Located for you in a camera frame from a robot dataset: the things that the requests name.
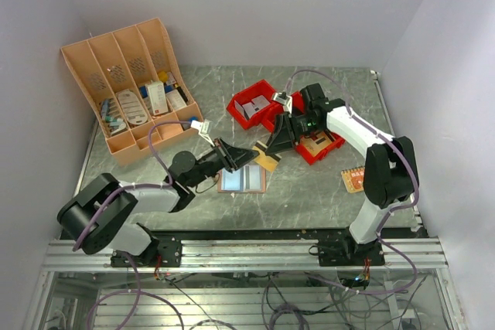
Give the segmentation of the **red bin with white cards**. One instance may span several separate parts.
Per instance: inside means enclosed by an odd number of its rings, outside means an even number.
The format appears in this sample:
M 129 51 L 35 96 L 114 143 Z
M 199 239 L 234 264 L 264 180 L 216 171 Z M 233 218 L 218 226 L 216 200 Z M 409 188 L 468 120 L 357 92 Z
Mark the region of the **red bin with white cards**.
M 272 100 L 275 88 L 266 80 L 236 93 L 227 105 L 227 112 L 244 129 L 258 126 L 276 103 Z

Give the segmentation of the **red bin with gold cards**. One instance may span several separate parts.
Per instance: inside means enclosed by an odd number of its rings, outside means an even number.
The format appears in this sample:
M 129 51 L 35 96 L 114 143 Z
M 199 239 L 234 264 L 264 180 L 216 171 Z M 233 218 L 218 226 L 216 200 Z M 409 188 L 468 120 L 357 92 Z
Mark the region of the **red bin with gold cards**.
M 307 137 L 302 137 L 295 151 L 309 164 L 323 160 L 331 151 L 340 148 L 345 140 L 338 134 L 320 131 Z

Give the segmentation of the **red bin with black cards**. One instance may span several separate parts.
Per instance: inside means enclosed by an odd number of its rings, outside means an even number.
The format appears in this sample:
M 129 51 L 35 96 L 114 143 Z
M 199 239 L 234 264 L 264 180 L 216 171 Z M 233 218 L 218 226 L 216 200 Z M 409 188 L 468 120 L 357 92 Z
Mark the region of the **red bin with black cards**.
M 305 105 L 302 99 L 302 95 L 296 91 L 292 94 L 292 115 L 299 116 L 304 114 Z M 275 129 L 275 118 L 283 113 L 283 106 L 278 103 L 271 103 L 268 107 L 267 113 L 261 120 L 261 124 L 272 133 Z

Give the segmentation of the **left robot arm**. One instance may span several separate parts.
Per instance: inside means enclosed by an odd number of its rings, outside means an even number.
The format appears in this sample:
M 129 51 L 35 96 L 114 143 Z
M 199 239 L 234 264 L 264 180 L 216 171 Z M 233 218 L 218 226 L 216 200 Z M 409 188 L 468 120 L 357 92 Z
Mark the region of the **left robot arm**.
M 143 224 L 130 223 L 129 217 L 149 211 L 177 213 L 194 199 L 194 187 L 223 170 L 237 171 L 258 154 L 217 138 L 200 158 L 190 151 L 175 154 L 160 183 L 120 182 L 112 174 L 102 173 L 61 208 L 56 220 L 75 241 L 73 248 L 87 255 L 108 247 L 118 255 L 121 267 L 131 261 L 148 266 L 164 259 L 175 267 L 179 252 L 165 247 Z

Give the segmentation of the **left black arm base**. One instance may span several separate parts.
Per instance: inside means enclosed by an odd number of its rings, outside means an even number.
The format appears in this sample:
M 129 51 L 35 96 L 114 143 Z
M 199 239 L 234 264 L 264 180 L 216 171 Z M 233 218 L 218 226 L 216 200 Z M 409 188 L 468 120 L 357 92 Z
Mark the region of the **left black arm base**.
M 136 267 L 179 267 L 183 245 L 179 240 L 153 240 L 138 256 L 130 255 Z

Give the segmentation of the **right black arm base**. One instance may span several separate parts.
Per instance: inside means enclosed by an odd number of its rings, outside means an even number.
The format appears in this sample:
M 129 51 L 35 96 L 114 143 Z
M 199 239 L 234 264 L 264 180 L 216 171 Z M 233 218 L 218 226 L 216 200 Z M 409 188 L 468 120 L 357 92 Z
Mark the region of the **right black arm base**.
M 309 254 L 318 258 L 320 267 L 374 267 L 385 264 L 382 245 L 377 240 L 357 244 L 348 236 L 319 240 L 309 248 Z

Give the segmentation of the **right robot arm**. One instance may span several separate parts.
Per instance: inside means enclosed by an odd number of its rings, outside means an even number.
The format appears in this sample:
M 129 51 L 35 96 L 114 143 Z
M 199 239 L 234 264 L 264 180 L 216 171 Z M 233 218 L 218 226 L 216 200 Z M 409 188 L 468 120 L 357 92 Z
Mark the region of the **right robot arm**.
M 273 94 L 272 100 L 283 106 L 283 112 L 275 117 L 265 154 L 277 155 L 294 148 L 302 137 L 327 130 L 363 156 L 365 199 L 349 226 L 353 239 L 340 248 L 348 264 L 359 264 L 368 255 L 367 244 L 380 236 L 390 214 L 413 207 L 418 201 L 414 145 L 406 136 L 394 137 L 377 129 L 345 100 L 330 100 L 318 83 L 304 87 L 300 94 L 304 111 L 299 116 L 292 113 L 292 98 L 287 93 Z

